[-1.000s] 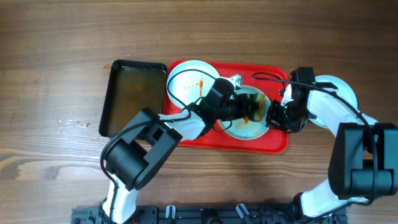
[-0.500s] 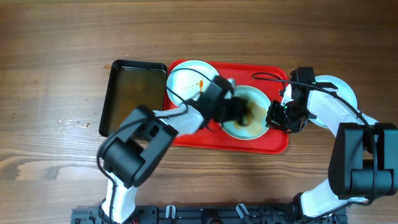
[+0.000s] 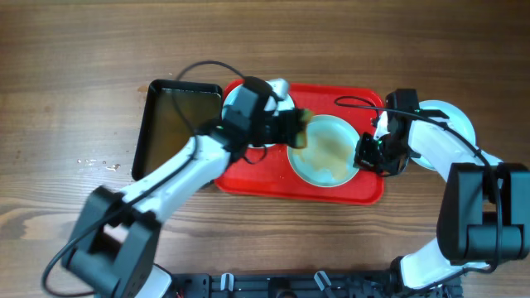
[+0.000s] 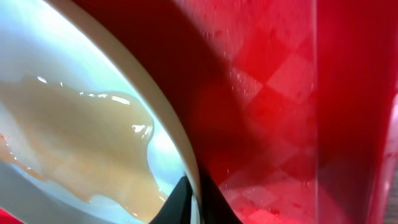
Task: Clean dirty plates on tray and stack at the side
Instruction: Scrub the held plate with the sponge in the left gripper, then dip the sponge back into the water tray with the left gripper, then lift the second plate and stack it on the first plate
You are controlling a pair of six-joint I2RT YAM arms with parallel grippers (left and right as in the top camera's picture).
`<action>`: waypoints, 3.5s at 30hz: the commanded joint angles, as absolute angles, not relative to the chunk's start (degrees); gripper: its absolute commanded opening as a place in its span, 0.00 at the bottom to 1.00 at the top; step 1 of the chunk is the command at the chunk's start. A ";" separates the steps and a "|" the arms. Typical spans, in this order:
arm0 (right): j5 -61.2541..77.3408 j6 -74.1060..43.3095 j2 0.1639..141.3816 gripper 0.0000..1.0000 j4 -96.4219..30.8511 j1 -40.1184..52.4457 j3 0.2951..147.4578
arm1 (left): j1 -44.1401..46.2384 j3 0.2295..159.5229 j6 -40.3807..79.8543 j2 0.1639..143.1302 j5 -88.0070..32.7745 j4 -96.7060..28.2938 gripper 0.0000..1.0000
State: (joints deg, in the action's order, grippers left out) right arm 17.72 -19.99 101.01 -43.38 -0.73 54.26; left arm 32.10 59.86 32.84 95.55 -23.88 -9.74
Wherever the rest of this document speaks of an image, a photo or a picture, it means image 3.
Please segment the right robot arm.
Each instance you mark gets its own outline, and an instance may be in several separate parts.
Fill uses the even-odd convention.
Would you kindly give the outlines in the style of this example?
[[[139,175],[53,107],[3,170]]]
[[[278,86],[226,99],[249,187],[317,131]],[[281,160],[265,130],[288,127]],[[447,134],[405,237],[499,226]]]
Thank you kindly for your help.
[[[411,155],[426,158],[446,187],[436,236],[397,257],[391,294],[421,295],[468,272],[490,274],[529,254],[529,169],[491,156],[461,136],[442,111],[377,110],[376,134],[365,133],[355,162],[382,176],[402,171]]]

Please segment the white plate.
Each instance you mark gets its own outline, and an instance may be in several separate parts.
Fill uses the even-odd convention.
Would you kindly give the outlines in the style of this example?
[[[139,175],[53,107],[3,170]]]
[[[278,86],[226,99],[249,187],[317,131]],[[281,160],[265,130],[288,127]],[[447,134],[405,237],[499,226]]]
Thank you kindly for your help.
[[[447,118],[435,118],[437,122],[448,123],[448,126],[457,131],[462,137],[473,145],[476,144],[475,129],[470,119],[459,108],[451,103],[441,100],[425,100],[419,103],[422,110],[439,110],[442,111]]]

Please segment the green yellow sponge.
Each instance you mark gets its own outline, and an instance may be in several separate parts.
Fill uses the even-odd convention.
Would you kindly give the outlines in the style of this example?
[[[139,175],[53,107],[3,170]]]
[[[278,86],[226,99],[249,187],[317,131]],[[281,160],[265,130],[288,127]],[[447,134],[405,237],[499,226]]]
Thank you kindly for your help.
[[[314,117],[314,113],[309,109],[297,109],[295,121],[295,136],[293,148],[301,149],[307,146],[307,127]]]

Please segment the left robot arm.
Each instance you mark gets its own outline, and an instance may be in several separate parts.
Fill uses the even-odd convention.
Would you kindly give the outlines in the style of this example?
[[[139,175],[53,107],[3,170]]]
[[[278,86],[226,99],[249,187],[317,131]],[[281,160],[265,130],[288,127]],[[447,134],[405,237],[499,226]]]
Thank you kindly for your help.
[[[104,186],[87,198],[69,242],[55,256],[100,297],[163,297],[170,276],[154,264],[163,224],[195,192],[268,143],[301,148],[307,109],[243,114],[228,107],[194,130],[172,158],[118,192]]]

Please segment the white plate front smeared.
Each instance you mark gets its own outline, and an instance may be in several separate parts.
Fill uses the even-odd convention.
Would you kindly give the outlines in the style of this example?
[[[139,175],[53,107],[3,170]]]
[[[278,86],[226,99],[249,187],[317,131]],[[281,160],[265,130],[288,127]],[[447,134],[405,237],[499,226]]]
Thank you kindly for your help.
[[[334,188],[358,174],[354,157],[360,135],[344,119],[314,116],[306,128],[306,136],[305,148],[287,148],[291,168],[306,183]]]

